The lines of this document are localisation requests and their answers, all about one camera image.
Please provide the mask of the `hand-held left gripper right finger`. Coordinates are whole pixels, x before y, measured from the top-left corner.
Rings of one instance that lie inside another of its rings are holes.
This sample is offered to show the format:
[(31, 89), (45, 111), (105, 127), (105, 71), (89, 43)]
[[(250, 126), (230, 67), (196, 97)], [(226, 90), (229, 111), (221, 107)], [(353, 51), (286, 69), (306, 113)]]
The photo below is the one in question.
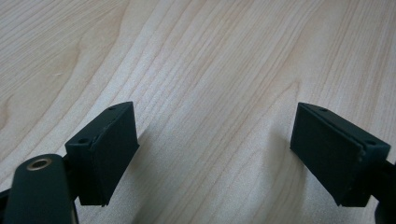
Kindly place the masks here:
[(390, 145), (329, 109), (299, 103), (290, 149), (338, 205), (364, 207)]

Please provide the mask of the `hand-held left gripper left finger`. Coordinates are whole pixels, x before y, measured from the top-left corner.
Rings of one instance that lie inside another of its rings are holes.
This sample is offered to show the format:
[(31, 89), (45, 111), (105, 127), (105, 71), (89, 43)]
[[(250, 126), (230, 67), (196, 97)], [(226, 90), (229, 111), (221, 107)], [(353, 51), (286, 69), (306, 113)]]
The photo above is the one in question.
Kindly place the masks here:
[(83, 205), (107, 205), (139, 148), (131, 102), (113, 105), (65, 143), (73, 194)]

